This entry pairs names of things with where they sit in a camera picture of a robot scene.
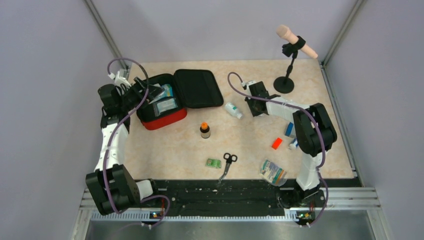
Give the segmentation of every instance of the metal floor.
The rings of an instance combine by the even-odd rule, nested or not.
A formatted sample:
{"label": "metal floor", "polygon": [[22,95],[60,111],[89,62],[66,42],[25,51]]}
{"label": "metal floor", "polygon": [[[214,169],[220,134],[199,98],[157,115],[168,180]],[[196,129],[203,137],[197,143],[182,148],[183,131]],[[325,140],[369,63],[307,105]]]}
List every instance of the metal floor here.
{"label": "metal floor", "polygon": [[163,222],[149,230],[130,222],[91,221],[86,240],[374,240],[367,211],[329,210],[311,228],[293,222]]}

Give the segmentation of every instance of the table surface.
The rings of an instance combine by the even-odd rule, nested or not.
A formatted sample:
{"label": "table surface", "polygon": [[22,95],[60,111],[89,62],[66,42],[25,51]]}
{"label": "table surface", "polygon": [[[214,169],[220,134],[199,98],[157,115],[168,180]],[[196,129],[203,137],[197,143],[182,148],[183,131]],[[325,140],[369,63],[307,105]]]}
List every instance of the table surface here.
{"label": "table surface", "polygon": [[[233,91],[228,82],[229,72],[238,73],[245,82],[263,81],[269,94],[279,94],[273,87],[275,78],[286,73],[290,59],[186,61],[143,63],[149,76],[174,74],[178,69],[204,69],[214,74],[219,89],[228,102],[236,105],[244,117],[237,119],[225,111],[224,106],[187,109],[187,116],[157,130],[147,130],[134,114],[125,145],[125,167],[134,179],[218,179],[224,171],[224,153],[238,156],[225,179],[260,179],[259,168],[269,159],[287,171],[287,178],[296,178],[301,167],[302,151],[290,150],[291,138],[284,136],[288,121],[277,116],[252,117],[244,97]],[[145,79],[141,70],[133,65],[130,82],[134,77]],[[312,105],[324,104],[337,132],[338,139],[329,151],[321,168],[324,178],[353,178],[348,155],[342,141],[335,113],[317,60],[297,59],[290,75],[295,87],[287,100]],[[232,84],[243,90],[235,75]],[[199,127],[202,122],[210,126],[211,135],[203,139]],[[276,138],[283,139],[277,150],[271,145]],[[222,168],[206,167],[208,158],[222,161]]]}

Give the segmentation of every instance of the gray wall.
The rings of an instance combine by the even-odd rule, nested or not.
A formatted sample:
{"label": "gray wall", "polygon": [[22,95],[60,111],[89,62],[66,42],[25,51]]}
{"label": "gray wall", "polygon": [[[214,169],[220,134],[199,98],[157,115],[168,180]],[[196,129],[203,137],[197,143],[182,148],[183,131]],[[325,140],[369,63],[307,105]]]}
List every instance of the gray wall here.
{"label": "gray wall", "polygon": [[325,57],[355,0],[94,0],[122,54],[142,62],[282,59],[289,26]]}
{"label": "gray wall", "polygon": [[113,56],[81,0],[0,5],[0,239],[68,239]]}
{"label": "gray wall", "polygon": [[328,66],[353,151],[396,239],[422,239],[424,1],[368,1]]}

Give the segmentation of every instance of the orange bottle cap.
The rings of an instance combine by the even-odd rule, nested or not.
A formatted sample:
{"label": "orange bottle cap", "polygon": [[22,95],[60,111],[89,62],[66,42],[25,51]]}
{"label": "orange bottle cap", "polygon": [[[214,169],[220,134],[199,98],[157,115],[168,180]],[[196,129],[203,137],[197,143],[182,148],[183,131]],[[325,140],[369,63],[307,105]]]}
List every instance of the orange bottle cap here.
{"label": "orange bottle cap", "polygon": [[201,123],[201,129],[206,130],[208,128],[208,124],[206,122]]}

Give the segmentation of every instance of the microphone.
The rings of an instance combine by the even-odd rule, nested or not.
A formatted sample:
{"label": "microphone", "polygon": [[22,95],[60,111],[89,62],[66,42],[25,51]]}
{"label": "microphone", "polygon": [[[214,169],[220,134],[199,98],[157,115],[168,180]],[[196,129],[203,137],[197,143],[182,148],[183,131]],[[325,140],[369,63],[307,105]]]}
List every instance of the microphone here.
{"label": "microphone", "polygon": [[[280,38],[287,40],[291,44],[299,41],[298,36],[294,35],[286,25],[278,26],[276,33]],[[306,44],[300,50],[313,59],[318,58],[318,54]]]}

